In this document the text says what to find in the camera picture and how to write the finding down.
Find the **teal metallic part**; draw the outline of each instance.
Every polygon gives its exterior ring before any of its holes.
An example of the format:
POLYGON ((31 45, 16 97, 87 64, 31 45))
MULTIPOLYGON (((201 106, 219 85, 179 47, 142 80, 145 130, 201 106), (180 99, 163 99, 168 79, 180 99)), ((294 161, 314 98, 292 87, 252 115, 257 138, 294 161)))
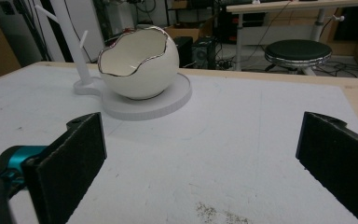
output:
POLYGON ((18 170, 22 174, 21 163, 28 158, 39 154, 46 146, 27 146, 19 148, 10 158, 7 168, 18 170))

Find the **desk leg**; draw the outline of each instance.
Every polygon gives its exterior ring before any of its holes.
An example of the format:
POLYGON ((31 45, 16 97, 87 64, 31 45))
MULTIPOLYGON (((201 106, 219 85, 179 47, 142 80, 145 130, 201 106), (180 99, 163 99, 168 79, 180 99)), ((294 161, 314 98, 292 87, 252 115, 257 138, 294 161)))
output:
POLYGON ((238 15, 238 26, 237 26, 237 55, 235 56, 235 70, 241 71, 241 52, 242 52, 242 24, 243 14, 238 15))
POLYGON ((319 41, 319 37, 321 35, 322 29, 324 28, 324 16, 326 13, 326 9, 319 9, 318 19, 313 24, 312 32, 311 32, 311 40, 319 41))

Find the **white table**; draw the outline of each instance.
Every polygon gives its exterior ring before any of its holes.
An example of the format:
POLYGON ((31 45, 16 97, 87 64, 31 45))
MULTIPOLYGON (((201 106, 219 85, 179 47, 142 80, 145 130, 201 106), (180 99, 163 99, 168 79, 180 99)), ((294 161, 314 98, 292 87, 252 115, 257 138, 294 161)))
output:
MULTIPOLYGON (((295 158, 305 110, 358 132, 358 79, 181 72, 190 101, 146 121, 112 119, 98 97, 74 94, 72 64, 0 77, 0 153, 48 145, 67 121, 102 111, 107 160, 69 223, 358 223, 295 158)), ((36 223, 26 191, 10 204, 36 223)))
MULTIPOLYGON (((235 70, 241 70, 241 47, 243 43, 243 27, 242 27, 242 15, 246 13, 257 12, 272 12, 284 10, 304 10, 304 9, 319 9, 319 15, 317 21, 314 24, 313 30, 310 31, 310 39, 319 41, 319 34, 324 26, 324 16, 327 8, 330 7, 358 7, 358 0, 318 0, 318 1, 283 1, 273 3, 263 3, 258 5, 239 5, 227 7, 227 12, 239 15, 238 31, 237 31, 237 54, 236 54, 236 66, 235 70)), ((289 30, 282 30, 282 34, 290 33, 289 30)))

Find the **cardboard box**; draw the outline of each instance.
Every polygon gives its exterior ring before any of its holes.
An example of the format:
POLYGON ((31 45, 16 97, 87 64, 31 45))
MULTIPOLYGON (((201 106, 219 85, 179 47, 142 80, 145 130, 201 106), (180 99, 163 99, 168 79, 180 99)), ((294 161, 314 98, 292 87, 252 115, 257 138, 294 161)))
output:
POLYGON ((175 0, 175 1, 172 2, 172 9, 187 8, 187 6, 188 6, 187 1, 175 0))
POLYGON ((165 28, 165 31, 171 38, 176 38, 177 36, 191 36, 193 37, 194 43, 199 37, 213 35, 214 18, 215 16, 212 16, 206 21, 178 22, 173 26, 165 28))

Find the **black stool seat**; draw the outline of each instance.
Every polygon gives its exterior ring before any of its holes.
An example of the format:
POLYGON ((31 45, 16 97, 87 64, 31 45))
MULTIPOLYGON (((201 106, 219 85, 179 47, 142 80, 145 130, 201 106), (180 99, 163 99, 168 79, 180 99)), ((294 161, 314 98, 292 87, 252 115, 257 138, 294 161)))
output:
POLYGON ((325 63, 331 57, 332 50, 325 44, 303 39, 289 39, 267 46, 267 61, 292 68, 311 67, 325 63))

